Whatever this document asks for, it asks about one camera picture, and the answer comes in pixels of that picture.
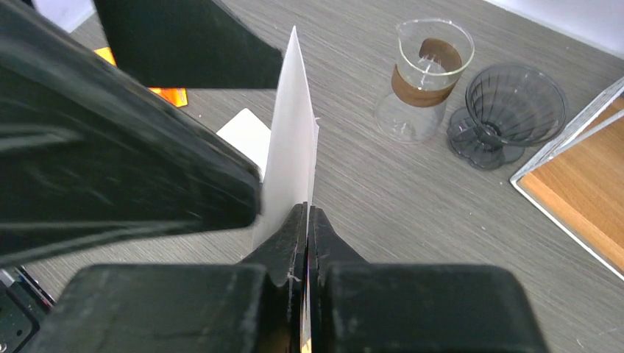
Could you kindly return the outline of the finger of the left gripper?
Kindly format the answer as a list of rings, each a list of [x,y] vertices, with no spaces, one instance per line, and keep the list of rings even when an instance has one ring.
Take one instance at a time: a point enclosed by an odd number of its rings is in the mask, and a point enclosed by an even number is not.
[[[20,1],[1,3],[1,266],[244,228],[255,165]]]
[[[282,52],[222,1],[99,0],[116,65],[151,88],[277,87]]]

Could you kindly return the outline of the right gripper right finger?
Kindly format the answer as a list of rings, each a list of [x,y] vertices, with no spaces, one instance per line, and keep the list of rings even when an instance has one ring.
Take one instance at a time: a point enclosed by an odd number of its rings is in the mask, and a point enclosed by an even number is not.
[[[519,280],[479,264],[371,263],[311,209],[313,352],[547,352]]]

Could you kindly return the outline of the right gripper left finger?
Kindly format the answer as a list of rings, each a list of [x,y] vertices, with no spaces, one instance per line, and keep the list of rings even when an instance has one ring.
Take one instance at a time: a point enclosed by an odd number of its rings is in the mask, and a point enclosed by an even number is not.
[[[29,352],[298,352],[307,204],[241,262],[80,270]]]

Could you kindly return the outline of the white paper coffee filter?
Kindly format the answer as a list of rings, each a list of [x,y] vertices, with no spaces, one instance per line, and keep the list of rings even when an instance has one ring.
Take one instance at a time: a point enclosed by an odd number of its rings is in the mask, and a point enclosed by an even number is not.
[[[309,326],[308,224],[319,127],[305,64],[293,29],[274,104],[261,185],[262,213],[252,230],[250,262],[268,275],[261,295],[263,352],[303,352]]]

